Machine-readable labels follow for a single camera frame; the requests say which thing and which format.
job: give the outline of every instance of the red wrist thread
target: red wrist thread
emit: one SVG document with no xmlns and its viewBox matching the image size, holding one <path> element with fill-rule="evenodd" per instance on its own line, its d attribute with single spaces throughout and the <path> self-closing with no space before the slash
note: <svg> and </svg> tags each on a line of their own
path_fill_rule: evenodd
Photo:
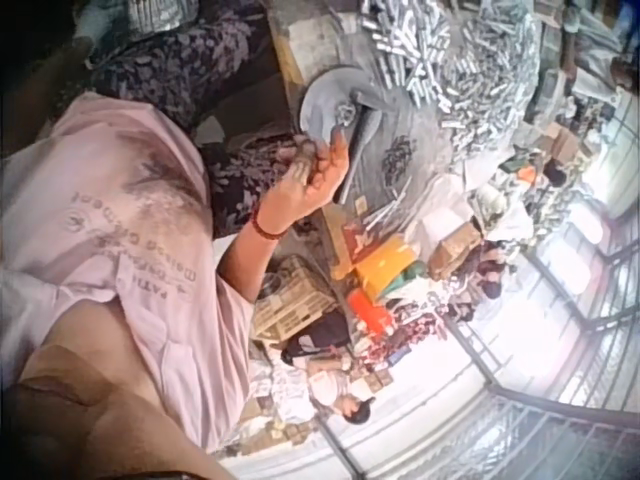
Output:
<svg viewBox="0 0 640 480">
<path fill-rule="evenodd" d="M 253 225 L 253 228 L 255 229 L 255 231 L 258 232 L 258 235 L 260 235 L 262 238 L 265 238 L 267 240 L 280 240 L 282 237 L 284 237 L 285 234 L 287 233 L 286 230 L 282 233 L 273 234 L 273 233 L 266 232 L 262 229 L 262 227 L 258 224 L 259 211 L 260 211 L 260 202 L 256 204 L 255 208 L 253 209 L 253 212 L 251 212 L 251 225 Z"/>
</svg>

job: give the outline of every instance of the yellow container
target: yellow container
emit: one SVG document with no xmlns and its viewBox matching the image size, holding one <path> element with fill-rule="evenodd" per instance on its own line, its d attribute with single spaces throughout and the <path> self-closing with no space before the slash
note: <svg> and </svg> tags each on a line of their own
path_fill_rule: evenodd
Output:
<svg viewBox="0 0 640 480">
<path fill-rule="evenodd" d="M 362 289 L 375 302 L 385 288 L 416 260 L 400 235 L 394 235 L 356 265 Z"/>
</svg>

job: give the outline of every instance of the red container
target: red container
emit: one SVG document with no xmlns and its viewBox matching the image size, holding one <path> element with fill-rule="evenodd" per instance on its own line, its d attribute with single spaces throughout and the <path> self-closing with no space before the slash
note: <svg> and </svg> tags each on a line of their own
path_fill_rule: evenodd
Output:
<svg viewBox="0 0 640 480">
<path fill-rule="evenodd" d="M 393 333 L 393 317 L 384 307 L 378 307 L 371 303 L 369 297 L 362 288 L 356 288 L 347 296 L 347 303 L 353 313 L 366 323 L 369 332 L 374 335 L 390 335 Z"/>
</svg>

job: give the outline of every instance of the grinding wheel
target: grinding wheel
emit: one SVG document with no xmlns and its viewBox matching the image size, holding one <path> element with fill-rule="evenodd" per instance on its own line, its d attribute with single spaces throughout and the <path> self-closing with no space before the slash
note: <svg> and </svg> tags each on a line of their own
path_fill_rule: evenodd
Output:
<svg viewBox="0 0 640 480">
<path fill-rule="evenodd" d="M 304 96 L 300 108 L 300 129 L 311 138 L 329 143 L 340 106 L 353 102 L 353 93 L 363 92 L 372 98 L 380 96 L 372 78 L 357 67 L 337 67 L 315 79 Z"/>
</svg>

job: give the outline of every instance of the bag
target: bag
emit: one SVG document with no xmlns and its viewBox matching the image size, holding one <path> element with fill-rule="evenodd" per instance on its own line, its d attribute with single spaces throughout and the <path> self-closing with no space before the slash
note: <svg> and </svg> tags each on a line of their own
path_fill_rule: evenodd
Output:
<svg viewBox="0 0 640 480">
<path fill-rule="evenodd" d="M 339 309 L 325 313 L 287 341 L 284 352 L 290 358 L 329 352 L 351 343 L 347 319 Z"/>
</svg>

